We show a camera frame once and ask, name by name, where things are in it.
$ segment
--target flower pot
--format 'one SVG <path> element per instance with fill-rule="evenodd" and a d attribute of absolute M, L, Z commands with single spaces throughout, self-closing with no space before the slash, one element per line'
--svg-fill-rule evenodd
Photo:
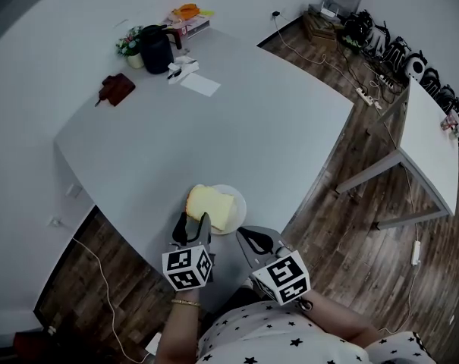
<path fill-rule="evenodd" d="M 144 66 L 140 53 L 126 57 L 126 61 L 133 69 L 140 69 Z"/>

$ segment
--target orange object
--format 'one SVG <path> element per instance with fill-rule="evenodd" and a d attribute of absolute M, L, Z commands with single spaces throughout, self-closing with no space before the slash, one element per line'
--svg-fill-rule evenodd
<path fill-rule="evenodd" d="M 200 9 L 195 4 L 184 4 L 179 9 L 172 11 L 184 20 L 189 20 L 200 13 Z"/>

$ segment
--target potted plant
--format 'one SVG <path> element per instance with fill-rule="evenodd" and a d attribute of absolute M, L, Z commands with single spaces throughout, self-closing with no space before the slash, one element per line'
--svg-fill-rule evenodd
<path fill-rule="evenodd" d="M 133 27 L 124 38 L 120 38 L 116 43 L 118 54 L 126 57 L 127 63 L 133 69 L 143 67 L 143 59 L 140 55 L 140 32 L 142 29 L 142 26 Z"/>

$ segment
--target black kettle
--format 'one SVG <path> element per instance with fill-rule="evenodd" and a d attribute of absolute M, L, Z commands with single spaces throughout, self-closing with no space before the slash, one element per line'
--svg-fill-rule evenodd
<path fill-rule="evenodd" d="M 148 26 L 140 32 L 140 54 L 146 69 L 151 74 L 161 74 L 168 70 L 168 65 L 174 61 L 170 41 L 167 34 L 175 38 L 177 49 L 182 48 L 181 38 L 177 30 L 167 29 L 167 26 Z"/>

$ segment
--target slice of bread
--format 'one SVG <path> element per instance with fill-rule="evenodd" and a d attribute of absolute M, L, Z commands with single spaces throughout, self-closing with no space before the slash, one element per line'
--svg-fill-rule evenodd
<path fill-rule="evenodd" d="M 185 212 L 194 220 L 200 221 L 204 213 L 211 219 L 214 228 L 223 231 L 228 223 L 234 196 L 223 194 L 214 187 L 197 185 L 189 193 Z"/>

